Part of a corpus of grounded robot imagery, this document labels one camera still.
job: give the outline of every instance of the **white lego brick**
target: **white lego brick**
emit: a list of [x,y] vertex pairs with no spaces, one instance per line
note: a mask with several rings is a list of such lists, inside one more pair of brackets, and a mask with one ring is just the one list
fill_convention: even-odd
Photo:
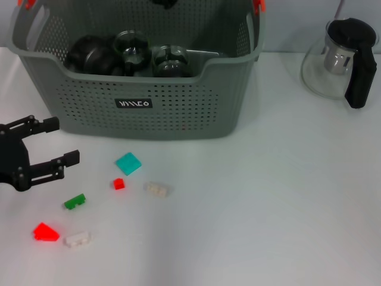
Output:
[[70,237],[65,238],[64,244],[68,247],[77,247],[80,245],[89,244],[91,241],[91,235],[89,232],[81,232]]
[[168,196],[169,189],[164,185],[150,182],[147,185],[147,191],[149,191],[151,194],[156,195],[157,197],[166,198],[166,196]]

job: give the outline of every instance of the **glass teapot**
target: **glass teapot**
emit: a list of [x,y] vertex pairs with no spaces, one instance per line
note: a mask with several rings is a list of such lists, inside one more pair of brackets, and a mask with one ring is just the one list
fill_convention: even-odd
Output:
[[363,108],[377,71],[372,47],[376,32],[363,21],[349,18],[327,24],[326,35],[304,58],[302,79],[315,94],[348,101]]

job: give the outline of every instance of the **white tabletop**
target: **white tabletop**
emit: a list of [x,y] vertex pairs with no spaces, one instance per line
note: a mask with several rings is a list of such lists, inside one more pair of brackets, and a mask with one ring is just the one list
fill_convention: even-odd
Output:
[[[227,138],[24,140],[33,164],[76,149],[81,163],[25,193],[0,185],[0,285],[380,285],[381,72],[366,108],[350,110],[302,86],[302,58],[261,55]],[[49,117],[20,60],[3,48],[0,63],[0,123]],[[143,166],[126,178],[114,162],[128,152]],[[118,177],[126,191],[110,187]],[[174,191],[155,198],[148,181]],[[62,208],[81,193],[86,204]],[[35,241],[40,222],[93,241]]]

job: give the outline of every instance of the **green lego brick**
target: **green lego brick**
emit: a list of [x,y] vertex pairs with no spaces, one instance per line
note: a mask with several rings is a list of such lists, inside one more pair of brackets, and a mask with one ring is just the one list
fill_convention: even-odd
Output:
[[132,153],[128,153],[121,159],[117,160],[116,165],[123,171],[124,174],[129,176],[138,170],[138,168],[142,166],[142,163]]
[[81,205],[81,204],[84,204],[86,201],[86,198],[85,198],[85,195],[84,194],[80,194],[78,195],[77,197],[75,198],[72,198],[71,200],[68,200],[66,203],[65,203],[65,206],[68,210],[72,210],[74,209],[77,205]]

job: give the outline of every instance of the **white wall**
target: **white wall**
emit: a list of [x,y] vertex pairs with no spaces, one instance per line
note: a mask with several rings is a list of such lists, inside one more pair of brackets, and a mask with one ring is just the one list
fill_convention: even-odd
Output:
[[[340,0],[266,0],[266,3],[266,51],[305,52],[324,33]],[[0,0],[0,46],[5,45],[16,4],[17,0]],[[359,18],[381,33],[380,13],[381,0],[345,0],[341,16]],[[376,50],[381,52],[381,45]]]

